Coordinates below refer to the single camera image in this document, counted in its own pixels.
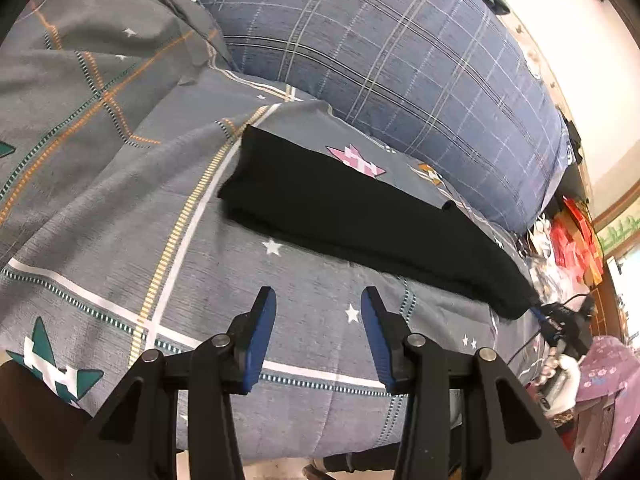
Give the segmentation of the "white gloved right hand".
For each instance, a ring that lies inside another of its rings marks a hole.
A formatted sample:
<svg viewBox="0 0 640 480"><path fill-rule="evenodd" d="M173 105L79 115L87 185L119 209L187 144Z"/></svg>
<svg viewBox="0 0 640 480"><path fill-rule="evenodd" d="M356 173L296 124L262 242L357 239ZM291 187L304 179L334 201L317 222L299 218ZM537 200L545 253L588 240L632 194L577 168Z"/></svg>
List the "white gloved right hand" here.
<svg viewBox="0 0 640 480"><path fill-rule="evenodd" d="M557 348L551 348L530 391L544 416L552 419L575 407L579 384L579 362Z"/></svg>

